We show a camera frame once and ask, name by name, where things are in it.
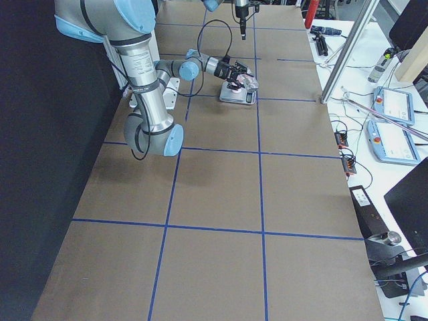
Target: table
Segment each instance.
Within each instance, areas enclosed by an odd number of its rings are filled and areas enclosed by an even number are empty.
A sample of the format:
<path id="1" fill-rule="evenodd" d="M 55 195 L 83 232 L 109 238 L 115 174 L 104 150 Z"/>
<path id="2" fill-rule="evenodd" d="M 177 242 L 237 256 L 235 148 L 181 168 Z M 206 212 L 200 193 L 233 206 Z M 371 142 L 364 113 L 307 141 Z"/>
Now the table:
<path id="1" fill-rule="evenodd" d="M 327 21 L 327 20 L 314 20 L 313 25 L 321 25 L 324 27 L 333 27 L 336 29 L 341 29 L 343 35 L 348 35 L 352 27 L 352 21 Z M 308 34 L 312 54 L 316 64 L 321 64 L 328 57 L 318 56 L 316 52 L 315 43 L 312 41 L 313 35 Z M 343 37 L 328 37 L 326 36 L 326 43 L 329 46 L 329 54 L 337 50 L 343 43 L 345 39 Z M 378 58 L 385 51 L 386 48 L 391 45 L 387 41 L 386 37 L 383 35 L 379 25 L 377 23 L 369 23 L 366 31 L 363 33 L 361 39 L 357 43 L 352 57 L 348 63 L 348 66 L 374 66 L 377 63 Z M 330 64 L 334 64 L 336 61 L 334 58 Z M 371 84 L 366 80 L 367 76 L 370 74 L 372 68 L 346 68 L 340 82 L 338 83 L 332 97 L 341 98 L 345 91 L 356 92 L 359 94 L 368 94 L 373 92 L 377 86 L 381 86 L 385 83 L 385 80 L 391 74 L 391 70 L 394 68 L 395 64 L 398 62 L 397 58 L 389 65 L 388 69 L 383 74 L 382 78 L 379 80 L 378 84 Z M 317 66 L 318 77 L 320 79 L 322 87 L 325 86 L 327 79 L 330 75 L 330 70 L 327 68 L 322 68 Z M 401 88 L 411 86 L 410 83 L 400 83 L 393 76 L 391 80 L 390 88 Z M 426 105 L 422 101 L 420 95 L 417 93 L 416 89 L 411 86 L 408 88 L 401 89 L 402 91 L 410 92 L 413 95 L 413 103 L 415 110 L 428 111 Z M 372 96 L 358 96 L 351 94 L 350 96 L 353 100 L 363 104 L 364 106 L 371 106 Z M 345 122 L 349 129 L 360 129 L 360 125 L 350 118 L 346 117 L 346 114 L 355 118 L 359 122 L 363 123 L 366 119 L 367 113 L 364 110 L 358 110 L 350 104 L 342 105 L 341 102 L 335 100 L 329 100 L 328 102 L 328 112 L 330 114 L 331 120 L 338 120 Z M 415 115 L 415 125 L 413 128 L 428 132 L 428 115 L 425 114 L 416 114 Z M 337 123 L 332 124 L 333 129 L 336 128 Z M 397 231 L 401 235 L 402 232 L 395 222 L 383 196 L 395 185 L 397 184 L 409 171 L 413 169 L 411 166 L 406 165 L 394 165 L 387 163 L 380 163 L 376 160 L 374 154 L 370 150 L 368 145 L 368 138 L 366 135 L 366 130 L 362 133 L 360 142 L 358 144 L 358 132 L 349 132 L 348 133 L 348 142 L 350 149 L 354 152 L 357 151 L 357 160 L 366 166 L 373 175 L 373 182 L 370 188 L 366 191 L 373 201 L 373 204 L 377 208 L 378 212 L 381 214 L 381 217 L 384 219 L 385 223 L 392 231 Z M 413 137 L 413 140 L 418 143 L 426 143 L 420 138 Z M 421 159 L 428 157 L 428 148 L 426 146 L 417 147 L 418 153 Z M 357 175 L 353 175 L 348 180 L 348 185 L 356 186 L 362 185 L 363 187 L 367 186 L 370 182 L 370 177 L 368 173 L 357 165 Z M 411 249 L 411 246 L 404 238 L 402 244 L 405 249 Z M 381 301 L 382 309 L 386 317 L 398 318 L 401 306 L 398 305 L 398 302 L 404 301 L 404 298 L 394 298 L 387 299 L 382 291 L 378 289 L 378 295 Z M 412 314 L 420 315 L 425 318 L 428 318 L 428 293 L 425 292 L 425 296 L 418 298 L 411 298 L 411 305 L 406 307 L 405 314 L 403 318 L 405 320 L 409 319 L 409 316 Z"/>
<path id="2" fill-rule="evenodd" d="M 183 58 L 218 18 L 232 60 L 259 80 L 257 103 L 220 102 L 222 81 L 206 75 L 172 112 L 182 151 L 143 163 L 120 106 L 35 321 L 383 319 L 300 9 L 261 6 L 242 41 L 230 5 L 166 1 L 161 58 Z M 228 37 L 206 27 L 202 52 L 223 55 Z"/>

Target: blue cable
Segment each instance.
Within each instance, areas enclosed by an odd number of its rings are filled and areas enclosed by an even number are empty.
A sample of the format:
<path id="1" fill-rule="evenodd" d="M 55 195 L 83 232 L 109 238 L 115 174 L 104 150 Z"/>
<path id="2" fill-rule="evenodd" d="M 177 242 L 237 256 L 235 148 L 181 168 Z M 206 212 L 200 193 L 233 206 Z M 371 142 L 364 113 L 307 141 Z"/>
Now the blue cable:
<path id="1" fill-rule="evenodd" d="M 399 316 L 399 319 L 398 319 L 399 321 L 404 321 L 404 320 L 401 320 L 401 317 L 403 316 L 404 309 L 406 308 L 407 302 L 409 301 L 409 298 L 410 298 L 410 295 L 412 294 L 413 288 L 415 287 L 416 282 L 417 282 L 420 278 L 422 278 L 426 273 L 428 273 L 428 271 L 425 271 L 425 272 L 423 272 L 422 274 L 420 274 L 420 275 L 416 278 L 416 280 L 413 282 L 412 286 L 410 287 L 409 293 L 407 294 L 406 300 L 404 301 L 403 307 L 401 308 L 400 316 Z"/>

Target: grid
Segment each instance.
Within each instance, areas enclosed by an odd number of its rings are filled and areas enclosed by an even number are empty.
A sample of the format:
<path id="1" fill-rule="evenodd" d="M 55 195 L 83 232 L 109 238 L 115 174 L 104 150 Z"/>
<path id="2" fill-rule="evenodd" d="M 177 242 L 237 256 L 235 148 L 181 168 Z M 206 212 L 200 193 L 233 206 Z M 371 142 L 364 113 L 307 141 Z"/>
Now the grid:
<path id="1" fill-rule="evenodd" d="M 203 20 L 204 25 L 206 23 L 206 16 L 207 11 L 205 11 L 205 16 Z M 256 25 L 256 17 L 253 16 L 253 25 Z M 202 25 L 191 25 L 191 24 L 174 24 L 174 23 L 159 23 L 159 25 L 180 25 L 180 26 L 193 26 L 193 27 L 202 27 Z M 286 31 L 305 31 L 304 29 L 285 29 L 285 28 L 257 28 L 257 27 L 249 27 L 253 30 L 256 29 L 275 29 L 275 30 L 286 30 Z M 254 57 L 234 57 L 235 59 L 251 59 L 254 60 L 255 63 L 255 76 L 257 78 L 257 61 L 261 58 L 257 57 L 256 53 L 256 34 L 254 33 Z M 184 56 L 184 55 L 177 55 L 173 53 L 161 53 L 162 56 Z M 293 60 L 293 59 L 280 59 L 278 58 L 278 61 L 285 61 L 285 62 L 311 62 L 310 60 Z M 191 95 L 193 93 L 193 87 L 194 82 L 191 84 L 191 89 L 189 94 Z M 216 98 L 216 95 L 199 95 L 202 97 L 208 97 L 208 98 Z M 186 110 L 186 116 L 185 121 L 187 121 L 189 117 L 189 113 L 191 111 L 191 100 L 192 97 L 188 98 L 187 102 L 187 110 Z M 201 231 L 220 231 L 220 232 L 229 232 L 229 233 L 250 233 L 250 234 L 257 234 L 261 236 L 261 247 L 262 247 L 262 257 L 263 257 L 263 286 L 264 286 L 264 304 L 265 304 L 265 321 L 269 320 L 269 309 L 268 309 L 268 277 L 266 273 L 266 248 L 265 248 L 265 235 L 277 235 L 277 236 L 286 236 L 286 237 L 309 237 L 309 238 L 315 238 L 315 239 L 339 239 L 339 240 L 353 240 L 353 241 L 364 241 L 361 237 L 347 237 L 347 236 L 337 236 L 337 235 L 311 235 L 311 234 L 301 234 L 301 233 L 281 233 L 281 232 L 273 232 L 273 231 L 266 231 L 265 230 L 265 223 L 264 223 L 264 209 L 263 209 L 263 171 L 262 171 L 262 159 L 261 156 L 263 154 L 270 154 L 270 155 L 278 155 L 278 156 L 296 156 L 296 157 L 311 157 L 311 158 L 331 158 L 331 159 L 340 159 L 339 156 L 323 156 L 323 155 L 311 155 L 311 154 L 292 154 L 292 153 L 278 153 L 278 152 L 262 152 L 261 151 L 261 142 L 260 142 L 260 122 L 259 122 L 259 100 L 284 100 L 284 101 L 295 101 L 295 102 L 315 102 L 315 100 L 312 99 L 292 99 L 292 98 L 266 98 L 266 97 L 257 97 L 256 99 L 256 109 L 257 109 L 257 151 L 252 150 L 225 150 L 225 149 L 210 149 L 210 148 L 198 148 L 198 147 L 183 147 L 183 150 L 202 150 L 202 151 L 216 151 L 216 152 L 236 152 L 236 153 L 244 153 L 244 154 L 257 154 L 258 160 L 259 160 L 259 192 L 260 192 L 260 218 L 261 218 L 261 230 L 260 231 L 251 231 L 251 230 L 242 230 L 242 229 L 222 229 L 222 228 L 214 228 L 214 227 L 199 227 L 199 226 L 185 226 L 185 225 L 171 225 L 169 224 L 169 217 L 171 214 L 171 206 L 173 204 L 174 199 L 174 192 L 175 192 L 175 185 L 177 181 L 177 174 L 179 171 L 179 165 L 180 165 L 180 159 L 181 159 L 181 152 L 178 154 L 177 157 L 177 163 L 175 167 L 175 173 L 174 173 L 174 179 L 173 179 L 173 186 L 171 189 L 171 197 L 169 200 L 169 206 L 168 206 L 168 213 L 167 218 L 165 221 L 165 224 L 154 224 L 154 223 L 143 223 L 143 222 L 126 222 L 126 221 L 105 221 L 105 220 L 99 220 L 99 219 L 80 219 L 80 218 L 74 218 L 73 221 L 79 221 L 79 222 L 92 222 L 92 223 L 113 223 L 113 224 L 125 224 L 125 225 L 141 225 L 141 226 L 150 226 L 150 227 L 160 227 L 163 228 L 163 238 L 162 238 L 162 245 L 160 248 L 159 253 L 159 259 L 158 259 L 158 265 L 156 269 L 156 277 L 154 279 L 154 286 L 152 291 L 152 298 L 150 301 L 150 310 L 148 312 L 148 321 L 152 320 L 152 312 L 154 307 L 154 302 L 156 298 L 156 289 L 159 279 L 159 274 L 161 272 L 161 265 L 162 265 L 162 258 L 163 258 L 163 252 L 165 248 L 165 241 L 167 239 L 167 232 L 168 229 L 195 229 L 195 230 L 201 230 Z M 126 143 L 123 142 L 104 142 L 105 144 L 121 144 L 126 145 Z"/>
<path id="2" fill-rule="evenodd" d="M 203 18 L 203 24 L 205 24 L 207 19 L 207 12 L 205 11 L 205 15 Z M 304 31 L 304 29 L 282 29 L 282 28 L 267 28 L 267 27 L 257 27 L 256 24 L 256 20 L 257 17 L 256 15 L 253 16 L 252 18 L 253 20 L 253 26 L 252 27 L 248 27 L 249 29 L 253 29 L 254 32 L 254 38 L 253 38 L 253 54 L 254 57 L 244 57 L 244 58 L 240 58 L 240 59 L 251 59 L 254 62 L 255 65 L 255 76 L 258 78 L 258 68 L 257 68 L 257 64 L 260 61 L 264 61 L 263 58 L 260 58 L 257 56 L 257 50 L 256 50 L 256 43 L 257 43 L 257 39 L 256 39 L 256 30 L 257 29 L 277 29 L 277 30 L 286 30 L 286 31 L 296 31 L 296 32 L 301 32 Z M 158 23 L 158 25 L 182 25 L 182 26 L 193 26 L 193 27 L 202 27 L 202 25 L 198 25 L 198 24 L 172 24 L 172 23 Z M 179 56 L 177 54 L 173 54 L 173 53 L 162 53 L 162 56 Z M 281 61 L 284 63 L 287 62 L 303 62 L 303 63 L 309 63 L 310 61 L 308 60 L 295 60 L 295 59 L 285 59 L 285 58 L 276 58 L 277 61 Z M 195 88 L 195 82 L 192 82 L 190 85 L 190 90 L 189 93 L 192 94 Z M 215 95 L 210 95 L 210 94 L 201 94 L 198 95 L 199 97 L 204 97 L 206 99 L 214 99 L 217 96 Z M 188 121 L 188 119 L 191 117 L 192 115 L 192 97 L 187 98 L 187 107 L 185 110 L 185 122 Z M 338 159 L 340 159 L 340 157 L 338 156 L 332 156 L 332 155 L 323 155 L 323 154 L 300 154 L 300 153 L 292 153 L 292 152 L 272 152 L 272 151 L 264 151 L 262 149 L 262 143 L 261 143 L 261 120 L 260 120 L 260 108 L 259 108 L 259 102 L 263 102 L 263 101 L 272 101 L 272 102 L 295 102 L 297 104 L 300 103 L 305 103 L 305 102 L 315 102 L 314 99 L 311 98 L 275 98 L 275 97 L 257 97 L 256 100 L 256 104 L 255 104 L 255 113 L 256 113 L 256 126 L 257 126 L 257 149 L 256 150 L 240 150 L 240 149 L 232 149 L 232 148 L 205 148 L 205 147 L 201 147 L 201 146 L 184 146 L 182 148 L 182 150 L 180 151 L 180 153 L 177 156 L 177 160 L 175 162 L 175 169 L 173 172 L 173 181 L 172 181 L 172 186 L 171 186 L 171 191 L 169 194 L 169 201 L 168 201 L 168 207 L 167 207 L 167 214 L 166 214 L 166 218 L 165 218 L 165 222 L 164 223 L 153 223 L 150 221 L 129 221 L 129 220 L 116 220 L 116 219 L 97 219 L 97 218 L 90 218 L 90 217 L 74 217 L 73 221 L 76 223 L 95 223 L 95 224 L 111 224 L 111 225 L 133 225 L 133 226 L 137 226 L 137 227 L 148 227 L 148 228 L 153 228 L 153 229 L 158 229 L 160 231 L 162 231 L 162 240 L 160 243 L 160 249 L 159 249 L 159 253 L 158 253 L 158 259 L 157 259 L 157 265 L 156 265 L 156 273 L 154 276 L 154 282 L 153 282 L 153 287 L 152 287 L 152 293 L 151 293 L 151 298 L 150 298 L 150 306 L 148 309 L 148 314 L 147 314 L 147 320 L 151 321 L 153 320 L 153 313 L 154 313 L 154 308 L 156 306 L 156 297 L 158 294 L 158 285 L 159 285 L 159 280 L 163 275 L 163 261 L 164 261 L 164 254 L 165 254 L 165 247 L 167 246 L 168 243 L 168 235 L 170 231 L 200 231 L 203 233 L 224 233 L 224 235 L 256 235 L 259 236 L 259 242 L 260 242 L 260 246 L 261 246 L 261 265 L 262 265 L 262 276 L 260 276 L 260 278 L 262 278 L 263 280 L 263 302 L 264 302 L 264 320 L 268 321 L 270 320 L 276 320 L 275 318 L 270 317 L 270 297 L 269 297 L 269 277 L 270 274 L 268 272 L 269 270 L 269 266 L 267 263 L 267 241 L 266 241 L 266 237 L 279 237 L 281 239 L 301 239 L 302 241 L 305 239 L 324 239 L 324 240 L 330 240 L 330 241 L 335 241 L 337 242 L 337 244 L 340 246 L 340 244 L 342 244 L 342 242 L 348 243 L 349 241 L 352 243 L 353 241 L 356 241 L 357 244 L 362 244 L 362 241 L 364 240 L 361 237 L 355 237 L 355 236 L 347 236 L 346 234 L 344 235 L 326 235 L 326 234 L 317 234 L 317 233 L 290 233 L 287 231 L 272 231 L 269 229 L 266 229 L 265 226 L 265 188 L 263 185 L 263 162 L 264 162 L 264 157 L 265 156 L 269 156 L 269 157 L 277 157 L 278 159 L 283 159 L 283 158 L 294 158 L 294 159 L 312 159 L 312 160 L 316 160 L 316 159 L 324 159 L 326 161 L 329 162 L 337 162 L 338 163 Z M 123 146 L 123 148 L 126 147 L 126 143 L 124 142 L 120 142 L 120 141 L 112 141 L 112 140 L 106 140 L 104 142 L 105 145 L 118 145 L 118 146 Z M 172 212 L 172 208 L 175 202 L 175 197 L 177 194 L 177 180 L 179 177 L 179 173 L 180 173 L 180 168 L 182 166 L 182 158 L 183 158 L 183 153 L 184 152 L 202 152 L 202 153 L 225 153 L 225 154 L 240 154 L 240 155 L 248 155 L 248 157 L 250 157 L 251 155 L 256 156 L 257 157 L 257 167 L 258 167 L 258 179 L 259 179 L 259 183 L 258 183 L 258 196 L 259 196 L 259 229 L 240 229 L 240 228 L 232 228 L 232 227 L 212 227 L 212 226 L 200 226 L 200 225 L 185 225 L 185 224 L 175 224 L 175 223 L 171 223 L 171 212 Z"/>

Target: robot label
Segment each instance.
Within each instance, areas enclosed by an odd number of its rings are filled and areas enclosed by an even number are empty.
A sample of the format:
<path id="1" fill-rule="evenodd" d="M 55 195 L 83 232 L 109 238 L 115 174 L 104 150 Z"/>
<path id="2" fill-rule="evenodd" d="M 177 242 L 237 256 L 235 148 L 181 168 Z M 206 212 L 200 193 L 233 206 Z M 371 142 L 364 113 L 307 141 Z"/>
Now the robot label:
<path id="1" fill-rule="evenodd" d="M 153 62 L 148 50 L 134 56 L 122 56 L 128 76 L 138 77 L 153 72 Z"/>

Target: wooden block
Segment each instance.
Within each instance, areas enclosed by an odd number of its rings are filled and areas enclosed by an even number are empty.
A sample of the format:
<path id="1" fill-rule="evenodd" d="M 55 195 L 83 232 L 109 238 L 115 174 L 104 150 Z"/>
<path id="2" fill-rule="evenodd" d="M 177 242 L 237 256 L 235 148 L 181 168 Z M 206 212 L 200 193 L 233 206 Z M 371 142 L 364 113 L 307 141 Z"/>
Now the wooden block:
<path id="1" fill-rule="evenodd" d="M 400 82 L 412 82 L 428 64 L 428 28 L 416 41 L 403 63 L 397 68 L 395 77 Z"/>

